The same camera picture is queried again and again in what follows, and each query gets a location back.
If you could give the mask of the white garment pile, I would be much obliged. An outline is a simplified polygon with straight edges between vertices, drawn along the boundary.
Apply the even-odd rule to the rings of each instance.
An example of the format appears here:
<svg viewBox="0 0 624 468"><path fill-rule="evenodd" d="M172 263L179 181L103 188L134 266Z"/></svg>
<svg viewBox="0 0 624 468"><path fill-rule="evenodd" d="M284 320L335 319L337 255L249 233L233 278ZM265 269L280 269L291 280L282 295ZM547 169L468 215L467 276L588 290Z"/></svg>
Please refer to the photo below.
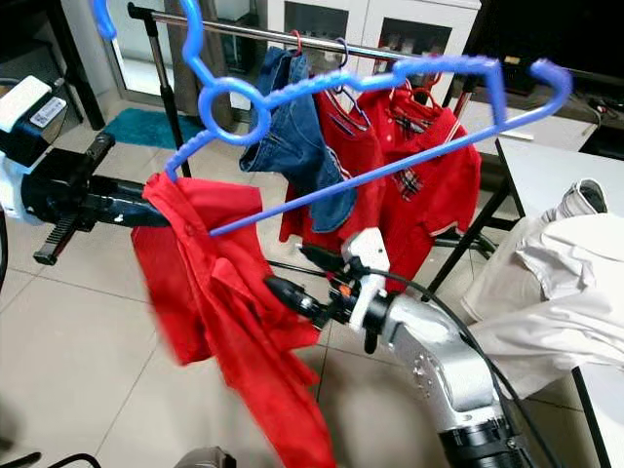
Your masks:
<svg viewBox="0 0 624 468"><path fill-rule="evenodd" d="M595 179L579 179L517 223L462 307L521 398L587 363L624 370L624 215Z"/></svg>

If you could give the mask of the black clothes rack chrome rail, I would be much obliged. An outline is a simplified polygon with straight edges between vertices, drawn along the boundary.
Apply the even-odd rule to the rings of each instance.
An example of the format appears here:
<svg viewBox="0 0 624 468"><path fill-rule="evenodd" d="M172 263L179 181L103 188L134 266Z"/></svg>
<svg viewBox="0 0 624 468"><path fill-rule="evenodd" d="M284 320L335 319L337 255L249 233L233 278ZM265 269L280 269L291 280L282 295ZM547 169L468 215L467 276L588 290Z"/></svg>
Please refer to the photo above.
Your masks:
<svg viewBox="0 0 624 468"><path fill-rule="evenodd" d="M266 17L261 11L259 0L247 0L249 9L237 19L204 19L202 30L206 37L221 40L223 56L235 59L233 71L242 74L257 70L259 54L268 46L282 44L303 51L315 66L316 74L337 70L340 64L342 45L337 41L312 37L304 43L298 31L282 32L271 30L266 25ZM357 74L382 74L398 59L415 55L397 53L371 46L349 44L348 71Z"/></svg>

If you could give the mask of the teal floor mat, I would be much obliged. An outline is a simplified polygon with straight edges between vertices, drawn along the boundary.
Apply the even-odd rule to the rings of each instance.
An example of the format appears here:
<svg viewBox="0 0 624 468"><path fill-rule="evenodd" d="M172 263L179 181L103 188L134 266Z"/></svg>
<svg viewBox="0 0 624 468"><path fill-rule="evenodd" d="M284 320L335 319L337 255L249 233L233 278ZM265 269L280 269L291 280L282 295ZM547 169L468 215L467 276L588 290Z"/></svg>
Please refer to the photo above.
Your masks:
<svg viewBox="0 0 624 468"><path fill-rule="evenodd" d="M190 130L182 128L182 139L175 138L174 128L164 111L125 108L107 122L102 132L120 143L176 150L182 147Z"/></svg>

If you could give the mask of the grey robot foot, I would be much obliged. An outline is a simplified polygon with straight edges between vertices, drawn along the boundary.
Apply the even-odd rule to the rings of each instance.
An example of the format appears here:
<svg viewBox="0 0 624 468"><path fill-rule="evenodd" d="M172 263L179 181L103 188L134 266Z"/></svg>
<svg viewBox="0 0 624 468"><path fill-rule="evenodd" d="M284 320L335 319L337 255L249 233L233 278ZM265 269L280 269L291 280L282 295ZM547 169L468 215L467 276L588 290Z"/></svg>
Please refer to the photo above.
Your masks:
<svg viewBox="0 0 624 468"><path fill-rule="evenodd" d="M185 453L173 468L237 468L235 456L218 446L194 448Z"/></svg>

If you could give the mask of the grey folding table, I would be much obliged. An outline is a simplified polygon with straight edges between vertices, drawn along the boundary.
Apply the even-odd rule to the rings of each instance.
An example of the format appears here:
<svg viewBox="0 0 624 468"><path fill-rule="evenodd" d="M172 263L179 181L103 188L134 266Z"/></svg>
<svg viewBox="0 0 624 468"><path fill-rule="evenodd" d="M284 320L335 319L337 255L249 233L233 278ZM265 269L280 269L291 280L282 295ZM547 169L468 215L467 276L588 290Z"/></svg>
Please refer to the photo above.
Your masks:
<svg viewBox="0 0 624 468"><path fill-rule="evenodd" d="M486 227L511 230L512 219L496 217L496 210L512 197L518 214L556 204L565 188L580 178L604 184L611 207L624 209L624 161L501 136L494 153L503 166L499 187L474 215L467 233L480 236ZM596 447L601 468L624 468L624 370L603 365L571 371L581 409Z"/></svg>

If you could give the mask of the small purple hanger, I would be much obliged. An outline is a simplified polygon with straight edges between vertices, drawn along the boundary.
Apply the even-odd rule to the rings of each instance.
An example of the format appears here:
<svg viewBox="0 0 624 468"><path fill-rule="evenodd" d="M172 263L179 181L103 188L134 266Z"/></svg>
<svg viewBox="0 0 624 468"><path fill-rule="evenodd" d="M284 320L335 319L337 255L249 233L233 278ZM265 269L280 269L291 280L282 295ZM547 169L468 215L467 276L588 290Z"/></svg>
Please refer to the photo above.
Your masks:
<svg viewBox="0 0 624 468"><path fill-rule="evenodd" d="M349 63L349 44L342 36L337 37L335 41L342 45L342 54L340 54L340 64L338 67L339 71L346 72ZM351 91L348 91L346 86L331 88L331 93L338 105L344 98L347 98L349 101L349 108L340 108L340 113L342 113L344 120L349 122L352 126L355 126L358 131L366 131L371 128L369 116L361 110L355 95L353 95Z"/></svg>

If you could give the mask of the white framed glass door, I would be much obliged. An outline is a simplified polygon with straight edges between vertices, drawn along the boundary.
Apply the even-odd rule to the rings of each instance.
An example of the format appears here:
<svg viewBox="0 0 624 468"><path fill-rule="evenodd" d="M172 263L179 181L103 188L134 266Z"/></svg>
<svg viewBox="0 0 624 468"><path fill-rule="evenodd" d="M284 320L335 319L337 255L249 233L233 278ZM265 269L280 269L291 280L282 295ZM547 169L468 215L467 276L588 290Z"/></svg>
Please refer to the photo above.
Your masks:
<svg viewBox="0 0 624 468"><path fill-rule="evenodd" d="M97 97L111 91L159 93L150 40L143 23L129 17L129 3L150 5L147 0L108 0L108 13L117 36L107 41L98 34L89 0L59 0L89 85Z"/></svg>

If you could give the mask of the red polo shirt plaid collar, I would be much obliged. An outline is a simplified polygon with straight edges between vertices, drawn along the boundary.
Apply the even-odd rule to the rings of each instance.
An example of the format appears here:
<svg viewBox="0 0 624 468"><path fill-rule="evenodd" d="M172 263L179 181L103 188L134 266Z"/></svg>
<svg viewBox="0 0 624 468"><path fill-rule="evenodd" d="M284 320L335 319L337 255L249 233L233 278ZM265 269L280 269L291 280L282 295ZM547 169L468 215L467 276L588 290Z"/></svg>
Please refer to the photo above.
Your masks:
<svg viewBox="0 0 624 468"><path fill-rule="evenodd" d="M391 91L384 105L386 161L397 162L456 138L465 129L450 111L417 102L410 88ZM481 182L480 152L472 144L389 176L383 211L388 240L414 242L471 226Z"/></svg>
<svg viewBox="0 0 624 468"><path fill-rule="evenodd" d="M357 98L356 106L347 108L327 91L317 94L315 110L331 155L337 157L340 174L348 178L368 173L388 164L380 133L386 129L386 111L394 96L392 90L366 91ZM392 175L361 184L355 188L355 205L337 230L327 233L312 231L308 207L299 207L282 215L278 240L287 242L297 237L304 245L316 245L338 251L343 242L366 227L377 227L386 241L389 267L400 271L401 262L420 266L427 254L424 245L410 244L413 227L397 221L398 201Z"/></svg>

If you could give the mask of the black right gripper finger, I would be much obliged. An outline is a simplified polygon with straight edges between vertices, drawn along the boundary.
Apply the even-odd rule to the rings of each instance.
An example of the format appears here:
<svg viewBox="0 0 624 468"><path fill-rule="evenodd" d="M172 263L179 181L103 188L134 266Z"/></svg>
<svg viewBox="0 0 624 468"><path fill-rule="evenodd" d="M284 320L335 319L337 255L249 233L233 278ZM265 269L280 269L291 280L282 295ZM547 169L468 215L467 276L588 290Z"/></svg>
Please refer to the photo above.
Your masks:
<svg viewBox="0 0 624 468"><path fill-rule="evenodd" d="M327 277L333 278L340 284L360 281L360 268L355 266L356 261L315 245L300 245L299 250L307 261L315 264L326 273Z"/></svg>
<svg viewBox="0 0 624 468"><path fill-rule="evenodd" d="M320 302L299 284L278 276L264 278L264 286L280 300L284 306L307 318L312 324L326 324L331 317L330 309Z"/></svg>

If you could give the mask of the blue denim garment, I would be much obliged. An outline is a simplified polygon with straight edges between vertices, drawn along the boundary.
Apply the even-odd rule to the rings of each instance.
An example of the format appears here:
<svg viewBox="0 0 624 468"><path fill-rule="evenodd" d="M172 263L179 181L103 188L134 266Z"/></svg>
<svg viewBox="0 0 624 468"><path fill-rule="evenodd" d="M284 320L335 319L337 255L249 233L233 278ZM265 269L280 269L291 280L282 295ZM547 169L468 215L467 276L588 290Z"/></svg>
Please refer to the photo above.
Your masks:
<svg viewBox="0 0 624 468"><path fill-rule="evenodd" d="M307 79L308 72L307 58L271 46L264 54L255 87L269 94L290 82ZM245 173L284 175L297 197L346 179L346 171L340 168L337 155L324 139L312 95L272 108L269 130L259 142L246 148L238 166ZM355 188L351 188L303 206L300 237L329 235L338 230L346 224L357 199Z"/></svg>

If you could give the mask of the blue purple plastic hanger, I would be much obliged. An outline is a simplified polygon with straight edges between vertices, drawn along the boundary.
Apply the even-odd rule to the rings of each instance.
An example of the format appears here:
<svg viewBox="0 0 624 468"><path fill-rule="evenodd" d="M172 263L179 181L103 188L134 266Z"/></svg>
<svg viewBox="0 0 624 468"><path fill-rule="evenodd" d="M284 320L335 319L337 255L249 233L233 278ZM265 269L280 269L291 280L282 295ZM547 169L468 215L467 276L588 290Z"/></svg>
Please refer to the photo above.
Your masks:
<svg viewBox="0 0 624 468"><path fill-rule="evenodd" d="M450 142L441 144L441 146L433 147L432 150L422 151L402 159L398 162L383 166L369 173L357 175L355 178L347 179L340 183L331 184L321 190L313 191L299 197L290 202L285 202L271 210L264 210L262 213L249 215L249 217L238 219L238 221L223 224L222 227L210 231L211 236L226 235L232 231L241 230L242 227L251 226L256 222L263 221L272 215L280 215L288 213L290 210L298 209L312 202L326 199L334 193L344 190L351 190L361 184L374 181L383 176L397 173L400 170L410 168L410 166L418 165L433 159L433 157L445 155L445 153L459 148L468 146L468 144L476 143L486 137L495 137L504 131L509 131L522 126L529 125L530 122L545 119L552 116L558 110L565 106L567 98L573 94L573 77L564 67L557 66L556 63L550 62L548 59L537 59L529 66L530 75L535 79L542 80L552 89L552 96L543 106L533 108L533 110L522 115L514 116L509 119L505 110L507 110L507 93L505 93L504 77L502 74L502 65L498 59L483 57L415 57L403 58L394 63L393 68L388 74L356 76L351 72L334 71L331 74L318 75L308 77L299 82L291 82L285 88L272 91L269 94L260 93L249 82L236 79L236 77L217 77L214 76L204 62L200 59L200 51L204 45L204 19L202 13L192 0L179 0L183 6L184 12L188 15L187 21L191 22L193 31L188 34L184 41L182 56L195 72L196 76L204 84L201 90L199 103L204 112L206 129L200 134L189 139L175 152L175 155L166 162L166 173L170 179L177 178L177 170L188 157L193 153L201 150L207 143L216 139L231 144L254 144L266 135L269 130L269 111L280 105L291 101L298 97L306 97L306 95L315 95L320 91L338 88L338 86L346 86L357 91L374 91L388 88L397 88L407 81L407 75L410 70L418 72L418 74L429 74L429 72L441 72L441 74L467 74L482 77L487 84L487 97L490 99L490 106L493 107L493 125L475 133L465 135L464 137L452 139ZM211 106L217 95L221 93L237 93L246 97L253 103L253 108L257 111L257 122L249 133L243 135L235 135L228 133L215 123L214 117L211 116Z"/></svg>

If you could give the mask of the red hanger on rail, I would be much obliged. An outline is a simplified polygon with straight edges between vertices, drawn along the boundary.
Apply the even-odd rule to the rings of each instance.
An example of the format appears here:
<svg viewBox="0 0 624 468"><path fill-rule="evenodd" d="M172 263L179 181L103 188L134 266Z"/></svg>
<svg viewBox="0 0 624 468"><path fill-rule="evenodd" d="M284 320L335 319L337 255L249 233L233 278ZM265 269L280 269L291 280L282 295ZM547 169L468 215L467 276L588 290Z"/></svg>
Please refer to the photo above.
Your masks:
<svg viewBox="0 0 624 468"><path fill-rule="evenodd" d="M409 75L407 75L407 81L409 81L410 87L410 101L425 107L443 107L436 97L434 97L434 88L440 84L441 79L441 72L418 74L418 72L410 70Z"/></svg>

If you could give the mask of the white glass door cabinet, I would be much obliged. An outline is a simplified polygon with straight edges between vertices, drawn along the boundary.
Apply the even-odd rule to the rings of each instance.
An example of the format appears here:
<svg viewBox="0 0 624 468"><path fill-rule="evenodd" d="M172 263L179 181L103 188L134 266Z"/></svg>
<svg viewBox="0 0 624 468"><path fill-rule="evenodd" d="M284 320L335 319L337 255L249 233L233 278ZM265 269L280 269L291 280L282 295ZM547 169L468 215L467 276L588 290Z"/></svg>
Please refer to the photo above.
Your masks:
<svg viewBox="0 0 624 468"><path fill-rule="evenodd" d="M481 0L259 0L271 30L397 53L459 55Z"/></svg>

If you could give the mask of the plain red shirt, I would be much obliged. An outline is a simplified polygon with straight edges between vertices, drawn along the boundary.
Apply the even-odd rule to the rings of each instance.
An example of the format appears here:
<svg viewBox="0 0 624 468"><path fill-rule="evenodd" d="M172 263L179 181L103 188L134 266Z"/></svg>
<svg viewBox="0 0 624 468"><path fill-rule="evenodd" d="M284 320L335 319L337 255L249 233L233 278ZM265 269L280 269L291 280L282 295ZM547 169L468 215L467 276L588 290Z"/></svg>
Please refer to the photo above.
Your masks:
<svg viewBox="0 0 624 468"><path fill-rule="evenodd" d="M175 360L215 360L285 468L337 468L312 386L318 375L298 349L318 330L264 286L272 269L253 227L210 231L261 210L257 187L155 174L146 195L170 227L131 232L153 316Z"/></svg>

